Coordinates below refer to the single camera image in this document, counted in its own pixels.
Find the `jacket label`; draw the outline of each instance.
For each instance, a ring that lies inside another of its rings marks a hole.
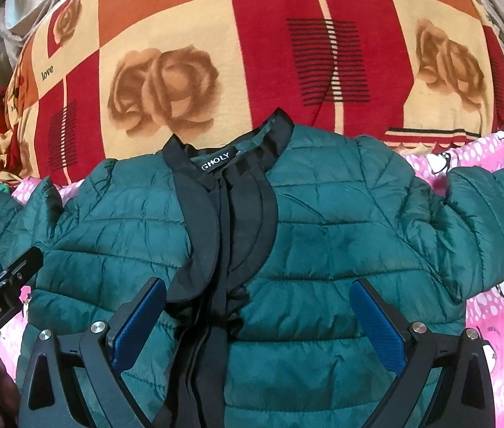
[[[201,169],[207,172],[212,172],[214,169],[217,169],[224,164],[230,163],[230,161],[233,160],[237,154],[238,152],[234,147],[224,149],[219,154],[216,154],[213,157],[209,157],[207,161],[201,165]]]

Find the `metal screw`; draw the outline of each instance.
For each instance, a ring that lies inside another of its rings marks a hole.
[[[418,334],[423,334],[427,331],[427,326],[423,322],[414,322],[413,331]]]
[[[105,330],[105,322],[94,322],[91,327],[89,328],[93,333],[101,333],[102,331]]]
[[[42,341],[49,340],[51,337],[51,331],[50,330],[42,330],[42,331],[40,331],[39,337],[40,337],[40,340],[42,340]]]
[[[477,340],[478,339],[478,332],[474,328],[467,328],[466,329],[466,336],[470,338],[471,340]]]

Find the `rose print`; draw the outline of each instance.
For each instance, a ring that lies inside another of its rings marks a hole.
[[[53,32],[54,40],[60,47],[63,47],[73,37],[80,19],[81,9],[81,0],[70,0],[58,15]]]
[[[431,90],[443,95],[457,93],[468,112],[482,107],[484,74],[468,50],[448,38],[431,21],[419,20],[417,29],[418,77]]]
[[[20,142],[20,161],[22,169],[19,172],[20,178],[28,177],[32,175],[33,169],[30,163],[30,147],[25,141]]]
[[[161,53],[131,51],[118,63],[107,104],[113,124],[127,134],[173,133],[211,127],[220,96],[210,56],[192,45]]]

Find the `floral blanket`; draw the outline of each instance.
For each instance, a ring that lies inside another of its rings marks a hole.
[[[22,176],[59,185],[173,132],[223,146],[277,107],[443,151],[504,129],[504,54],[478,0],[63,0],[7,92]]]

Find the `jacket collar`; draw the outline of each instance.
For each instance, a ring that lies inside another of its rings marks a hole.
[[[278,108],[260,127],[241,135],[225,147],[195,149],[189,144],[184,144],[177,135],[172,135],[163,147],[162,154],[165,163],[173,172],[187,174],[193,180],[210,189],[216,181],[214,174],[202,170],[191,159],[218,154],[224,149],[237,147],[244,141],[259,138],[261,141],[257,146],[233,158],[223,171],[241,173],[241,170],[247,168],[252,162],[257,162],[261,169],[267,172],[290,143],[293,130],[294,123],[290,117]]]

